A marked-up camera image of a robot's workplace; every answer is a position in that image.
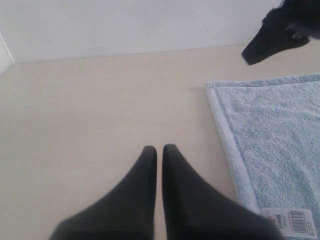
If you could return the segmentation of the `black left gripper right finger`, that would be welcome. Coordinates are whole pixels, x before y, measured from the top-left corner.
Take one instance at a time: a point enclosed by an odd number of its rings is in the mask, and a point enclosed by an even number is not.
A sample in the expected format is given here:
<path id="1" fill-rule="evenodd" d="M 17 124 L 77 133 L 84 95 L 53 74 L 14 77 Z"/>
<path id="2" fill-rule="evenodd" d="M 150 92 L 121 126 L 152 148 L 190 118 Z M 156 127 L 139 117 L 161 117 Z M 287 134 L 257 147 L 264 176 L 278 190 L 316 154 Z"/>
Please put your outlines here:
<path id="1" fill-rule="evenodd" d="M 162 200 L 169 240 L 282 240 L 270 220 L 208 184 L 176 145 L 162 153 Z"/>

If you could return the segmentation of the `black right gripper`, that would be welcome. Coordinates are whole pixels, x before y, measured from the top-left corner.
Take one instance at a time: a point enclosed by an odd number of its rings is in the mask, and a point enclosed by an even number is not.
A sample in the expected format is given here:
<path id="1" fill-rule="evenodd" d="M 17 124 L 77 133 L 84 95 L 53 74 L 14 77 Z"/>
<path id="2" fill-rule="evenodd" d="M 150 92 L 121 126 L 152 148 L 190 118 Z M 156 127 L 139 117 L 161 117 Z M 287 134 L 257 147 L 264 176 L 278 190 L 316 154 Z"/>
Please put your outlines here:
<path id="1" fill-rule="evenodd" d="M 284 0 L 266 14 L 260 30 L 241 55 L 251 66 L 280 52 L 303 47 L 310 38 L 320 38 L 320 2 Z"/>

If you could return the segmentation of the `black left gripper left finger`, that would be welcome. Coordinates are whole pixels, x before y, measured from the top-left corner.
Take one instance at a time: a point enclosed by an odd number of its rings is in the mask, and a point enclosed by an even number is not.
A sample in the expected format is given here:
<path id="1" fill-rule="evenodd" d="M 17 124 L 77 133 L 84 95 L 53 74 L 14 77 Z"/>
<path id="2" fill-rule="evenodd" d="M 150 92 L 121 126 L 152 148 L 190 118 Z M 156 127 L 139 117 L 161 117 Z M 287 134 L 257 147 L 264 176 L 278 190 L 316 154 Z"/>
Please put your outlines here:
<path id="1" fill-rule="evenodd" d="M 90 207 L 62 221 L 52 240 L 152 240 L 157 152 L 145 146 L 126 176 Z"/>

